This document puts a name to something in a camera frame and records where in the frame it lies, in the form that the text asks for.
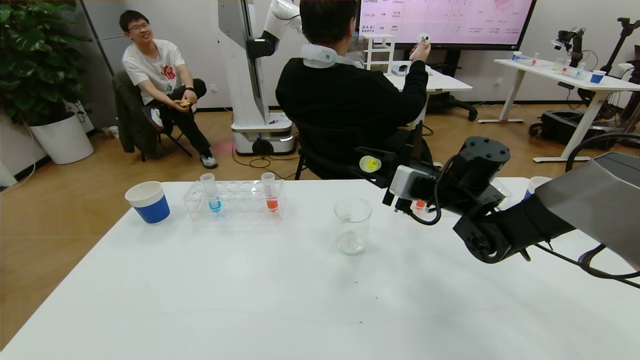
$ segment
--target hand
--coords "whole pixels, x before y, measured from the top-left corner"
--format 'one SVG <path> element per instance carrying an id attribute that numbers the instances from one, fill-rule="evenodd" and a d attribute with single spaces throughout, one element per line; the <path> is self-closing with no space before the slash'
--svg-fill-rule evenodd
<path id="1" fill-rule="evenodd" d="M 187 99 L 191 105 L 194 105 L 198 102 L 198 96 L 191 90 L 185 90 L 184 95 L 182 95 L 182 100 Z"/>
<path id="2" fill-rule="evenodd" d="M 178 110 L 181 113 L 188 113 L 189 112 L 189 106 L 182 106 L 182 105 L 180 105 L 181 103 L 182 103 L 182 100 L 174 100 L 172 108 Z"/>
<path id="3" fill-rule="evenodd" d="M 422 39 L 419 44 L 413 47 L 411 50 L 411 54 L 415 53 L 413 57 L 414 61 L 424 61 L 427 62 L 427 58 L 429 57 L 429 53 L 431 52 L 431 44 L 427 45 L 426 40 Z"/>

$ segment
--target neck device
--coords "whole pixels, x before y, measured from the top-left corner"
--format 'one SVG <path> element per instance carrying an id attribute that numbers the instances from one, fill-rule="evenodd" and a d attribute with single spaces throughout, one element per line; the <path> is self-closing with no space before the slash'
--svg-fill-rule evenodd
<path id="1" fill-rule="evenodd" d="M 327 69 L 335 64 L 355 66 L 359 69 L 364 68 L 361 63 L 345 58 L 344 56 L 340 56 L 330 47 L 321 45 L 303 45 L 301 57 L 304 59 L 305 66 L 313 67 L 315 69 Z"/>

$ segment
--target sneaker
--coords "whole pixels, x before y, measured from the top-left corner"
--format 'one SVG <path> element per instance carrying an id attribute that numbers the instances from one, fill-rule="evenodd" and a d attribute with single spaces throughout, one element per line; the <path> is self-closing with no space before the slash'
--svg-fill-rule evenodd
<path id="1" fill-rule="evenodd" d="M 200 162 L 205 168 L 216 168 L 218 167 L 218 162 L 216 158 L 210 155 L 200 155 Z"/>
<path id="2" fill-rule="evenodd" d="M 156 109 L 156 108 L 151 109 L 151 121 L 156 130 L 162 131 L 164 129 L 164 125 L 162 124 L 162 119 L 160 118 L 160 109 Z"/>

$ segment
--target jacket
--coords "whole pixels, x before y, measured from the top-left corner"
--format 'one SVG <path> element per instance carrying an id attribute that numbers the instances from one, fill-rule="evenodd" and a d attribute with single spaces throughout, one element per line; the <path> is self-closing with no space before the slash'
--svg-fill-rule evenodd
<path id="1" fill-rule="evenodd" d="M 135 152 L 137 147 L 145 154 L 155 154 L 157 131 L 142 112 L 140 88 L 133 85 L 125 71 L 113 76 L 113 92 L 118 113 L 118 131 L 124 152 Z"/>

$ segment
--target wooden floor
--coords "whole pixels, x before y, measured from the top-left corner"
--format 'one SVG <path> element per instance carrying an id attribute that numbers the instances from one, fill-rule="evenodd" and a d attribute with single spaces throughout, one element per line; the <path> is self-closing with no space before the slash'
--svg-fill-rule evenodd
<path id="1" fill-rule="evenodd" d="M 536 164 L 537 156 L 559 156 L 563 146 L 530 138 L 529 124 L 545 110 L 563 106 L 523 106 L 512 115 L 526 124 L 478 124 L 468 113 L 452 110 L 429 115 L 427 125 L 435 134 L 427 141 L 436 161 L 456 154 L 464 140 L 479 135 L 498 140 L 511 149 L 511 161 L 501 176 L 550 176 L 564 172 L 564 164 Z M 480 108 L 480 119 L 495 119 L 499 106 Z M 259 179 L 264 170 L 239 165 L 232 159 L 230 113 L 199 113 L 198 125 L 213 144 L 220 163 L 213 172 L 219 180 Z M 188 158 L 168 139 L 159 159 L 140 161 L 140 154 L 126 154 L 120 142 L 102 134 L 91 137 L 95 154 L 69 165 L 52 163 L 15 191 L 0 195 L 1 201 L 1 346 L 13 338 L 37 307 L 129 209 L 124 193 L 143 181 L 194 181 L 207 172 L 197 157 Z M 183 138 L 180 142 L 194 154 Z M 616 151 L 637 154 L 623 147 Z M 597 155 L 602 151 L 585 151 Z M 296 155 L 283 158 L 295 158 Z M 251 158 L 238 158 L 248 163 Z M 269 168 L 282 176 L 295 172 L 297 160 L 272 161 Z M 317 179 L 308 170 L 302 179 Z"/>

